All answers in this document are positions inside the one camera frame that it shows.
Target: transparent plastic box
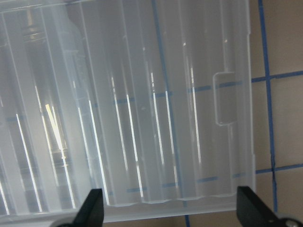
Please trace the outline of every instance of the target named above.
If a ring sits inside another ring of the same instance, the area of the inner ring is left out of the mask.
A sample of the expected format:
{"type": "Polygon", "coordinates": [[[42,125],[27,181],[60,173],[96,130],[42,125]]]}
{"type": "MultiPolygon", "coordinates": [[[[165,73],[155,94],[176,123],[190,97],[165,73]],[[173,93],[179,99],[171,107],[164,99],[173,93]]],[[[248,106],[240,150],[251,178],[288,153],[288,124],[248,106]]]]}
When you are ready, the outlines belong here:
{"type": "Polygon", "coordinates": [[[102,188],[105,222],[255,188],[248,0],[0,0],[0,226],[102,188]]]}

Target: metal bolt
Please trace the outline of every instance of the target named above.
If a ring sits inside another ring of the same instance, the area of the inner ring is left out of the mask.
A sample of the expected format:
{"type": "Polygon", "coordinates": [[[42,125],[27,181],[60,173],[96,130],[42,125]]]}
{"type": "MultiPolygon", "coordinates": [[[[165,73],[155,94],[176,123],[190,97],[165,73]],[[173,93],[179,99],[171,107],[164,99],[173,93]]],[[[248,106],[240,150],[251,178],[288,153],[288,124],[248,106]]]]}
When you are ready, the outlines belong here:
{"type": "Polygon", "coordinates": [[[286,224],[287,227],[298,227],[298,226],[299,226],[298,223],[296,223],[296,222],[293,221],[293,220],[287,220],[287,221],[285,222],[285,224],[286,224]]]}

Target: clear plastic item inside box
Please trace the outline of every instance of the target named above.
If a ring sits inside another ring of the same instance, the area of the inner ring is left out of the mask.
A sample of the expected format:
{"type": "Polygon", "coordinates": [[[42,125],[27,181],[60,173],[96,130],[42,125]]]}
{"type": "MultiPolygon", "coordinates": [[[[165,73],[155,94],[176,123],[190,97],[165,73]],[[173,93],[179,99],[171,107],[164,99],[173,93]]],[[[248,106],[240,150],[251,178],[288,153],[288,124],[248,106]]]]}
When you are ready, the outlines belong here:
{"type": "Polygon", "coordinates": [[[235,209],[249,34],[247,0],[0,0],[0,226],[235,209]]]}

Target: tiled surface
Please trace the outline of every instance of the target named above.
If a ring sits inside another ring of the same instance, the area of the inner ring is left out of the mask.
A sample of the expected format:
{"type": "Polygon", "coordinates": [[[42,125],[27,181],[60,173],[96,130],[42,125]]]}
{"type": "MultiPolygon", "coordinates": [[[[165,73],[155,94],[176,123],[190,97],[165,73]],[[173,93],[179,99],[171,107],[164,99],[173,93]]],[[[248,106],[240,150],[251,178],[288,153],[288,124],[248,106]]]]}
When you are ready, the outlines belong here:
{"type": "Polygon", "coordinates": [[[303,163],[303,76],[272,79],[276,166],[303,163]]]}
{"type": "Polygon", "coordinates": [[[271,75],[303,70],[303,2],[263,0],[263,5],[271,75]]]}
{"type": "MultiPolygon", "coordinates": [[[[263,0],[270,75],[303,70],[303,1],[263,0]]],[[[264,77],[258,0],[250,0],[252,78],[264,77]]],[[[272,79],[276,168],[303,163],[303,75],[272,79]]],[[[265,81],[252,84],[254,148],[258,196],[274,208],[265,81]]],[[[278,212],[303,220],[303,168],[276,169],[278,212]]],[[[235,212],[190,215],[191,227],[240,227],[235,212]]],[[[105,224],[104,226],[186,227],[184,216],[105,224]]]]}

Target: black object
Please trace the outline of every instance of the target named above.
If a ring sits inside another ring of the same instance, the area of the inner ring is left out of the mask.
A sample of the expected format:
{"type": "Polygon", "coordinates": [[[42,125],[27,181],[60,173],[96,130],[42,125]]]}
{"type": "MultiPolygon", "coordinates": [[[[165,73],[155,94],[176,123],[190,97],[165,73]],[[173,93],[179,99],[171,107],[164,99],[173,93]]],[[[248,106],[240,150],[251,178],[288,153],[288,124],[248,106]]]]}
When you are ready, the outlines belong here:
{"type": "Polygon", "coordinates": [[[279,219],[247,186],[237,190],[237,217],[243,227],[303,227],[298,220],[279,219]]]}
{"type": "Polygon", "coordinates": [[[74,221],[58,227],[101,227],[104,219],[102,189],[92,189],[74,221]]]}

